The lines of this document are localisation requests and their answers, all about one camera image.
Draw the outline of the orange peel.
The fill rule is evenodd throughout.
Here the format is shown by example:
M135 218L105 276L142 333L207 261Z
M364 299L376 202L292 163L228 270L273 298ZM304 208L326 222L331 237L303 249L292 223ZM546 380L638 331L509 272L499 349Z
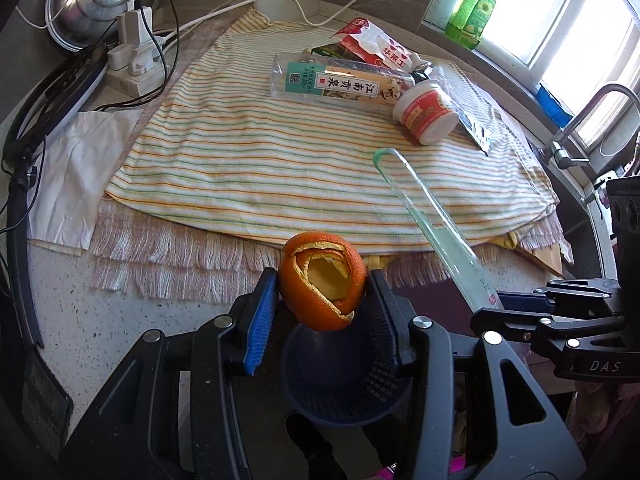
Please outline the orange peel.
M280 293L299 323L318 330L344 330L360 305L367 269L344 238L303 232L283 247Z

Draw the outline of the white power strip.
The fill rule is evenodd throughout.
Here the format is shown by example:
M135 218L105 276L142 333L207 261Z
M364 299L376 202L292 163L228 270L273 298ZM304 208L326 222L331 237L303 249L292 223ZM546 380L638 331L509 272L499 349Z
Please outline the white power strip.
M119 44L109 50L105 83L130 98L160 88L168 74L158 50L163 45L163 38L154 36L144 44Z

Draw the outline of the white charger plug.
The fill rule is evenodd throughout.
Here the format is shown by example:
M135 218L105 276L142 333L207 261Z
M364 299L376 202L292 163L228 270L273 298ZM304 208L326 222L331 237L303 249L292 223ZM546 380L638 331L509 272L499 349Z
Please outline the white charger plug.
M152 9L142 6L135 9L133 6L120 14L117 18L118 39L121 44L141 46L151 40L150 31L153 28Z

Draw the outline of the blue sponge on sill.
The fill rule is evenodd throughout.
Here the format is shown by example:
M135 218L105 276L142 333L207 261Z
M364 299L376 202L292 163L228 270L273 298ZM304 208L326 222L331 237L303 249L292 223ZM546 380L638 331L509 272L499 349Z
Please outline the blue sponge on sill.
M536 101L559 129L566 127L573 119L573 114L543 84L537 89Z

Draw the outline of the pink fringed towel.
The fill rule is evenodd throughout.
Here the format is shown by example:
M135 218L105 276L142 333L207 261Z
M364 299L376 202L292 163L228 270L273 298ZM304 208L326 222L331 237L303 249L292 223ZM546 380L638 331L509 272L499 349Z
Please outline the pink fringed towel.
M563 260L575 262L572 245L556 212L519 230L473 247L488 269L501 253L516 252L561 275ZM257 283L262 270L277 268L277 247L182 226L142 214L102 198L89 252L96 258L92 286L112 292L136 290L151 299L230 304ZM445 281L448 275L434 252L363 257L392 286Z

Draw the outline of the blue plastic trash basket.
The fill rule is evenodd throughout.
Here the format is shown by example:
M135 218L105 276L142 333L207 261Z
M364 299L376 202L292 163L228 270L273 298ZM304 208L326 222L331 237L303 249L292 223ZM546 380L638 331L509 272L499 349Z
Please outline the blue plastic trash basket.
M370 330L356 324L317 332L299 324L283 348L281 372L292 407L319 425L362 426L406 395L410 377L383 361Z

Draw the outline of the clear plastic bottle with label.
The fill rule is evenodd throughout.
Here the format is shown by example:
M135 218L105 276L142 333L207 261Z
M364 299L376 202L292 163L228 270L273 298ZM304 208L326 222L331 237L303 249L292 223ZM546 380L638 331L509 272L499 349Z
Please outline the clear plastic bottle with label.
M398 70L316 54L277 53L270 94L300 102L331 102L391 112L416 82Z

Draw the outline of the white paper sheet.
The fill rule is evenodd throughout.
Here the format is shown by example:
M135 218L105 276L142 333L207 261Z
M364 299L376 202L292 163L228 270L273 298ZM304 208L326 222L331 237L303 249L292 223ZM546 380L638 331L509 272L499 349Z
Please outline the white paper sheet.
M36 245L80 254L90 247L99 206L141 110L80 112L46 149L43 177L29 213Z

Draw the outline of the white plastic jar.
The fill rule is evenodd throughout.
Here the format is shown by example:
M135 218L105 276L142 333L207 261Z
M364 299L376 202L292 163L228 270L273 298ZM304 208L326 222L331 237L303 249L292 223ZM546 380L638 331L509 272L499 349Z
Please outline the white plastic jar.
M404 92L394 106L393 118L422 145L444 140L459 123L454 101L432 80L422 81Z

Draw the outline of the striped yellow cloth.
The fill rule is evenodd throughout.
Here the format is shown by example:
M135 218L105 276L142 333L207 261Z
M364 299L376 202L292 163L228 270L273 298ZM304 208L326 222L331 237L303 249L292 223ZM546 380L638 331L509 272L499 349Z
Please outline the striped yellow cloth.
M174 84L107 195L144 214L274 246L326 231L363 255L420 252L425 238L372 162L381 148L396 148L472 245L555 212L558 196L524 133L454 63L435 65L488 130L488 151L461 131L413 143L387 110L273 96L274 56L330 35L246 12Z

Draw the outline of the red white paper carton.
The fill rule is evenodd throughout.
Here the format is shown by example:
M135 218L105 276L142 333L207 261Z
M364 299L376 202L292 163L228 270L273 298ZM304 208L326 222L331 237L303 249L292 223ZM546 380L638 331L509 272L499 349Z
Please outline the red white paper carton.
M355 18L334 36L342 47L368 64L385 66L408 74L432 65L366 18Z

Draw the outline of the green dish soap bottle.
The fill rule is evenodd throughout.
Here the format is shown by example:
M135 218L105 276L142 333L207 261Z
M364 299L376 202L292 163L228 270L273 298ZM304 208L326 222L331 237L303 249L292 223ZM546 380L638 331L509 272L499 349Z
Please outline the green dish soap bottle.
M460 46L474 50L482 40L496 0L461 0L448 18L445 35Z

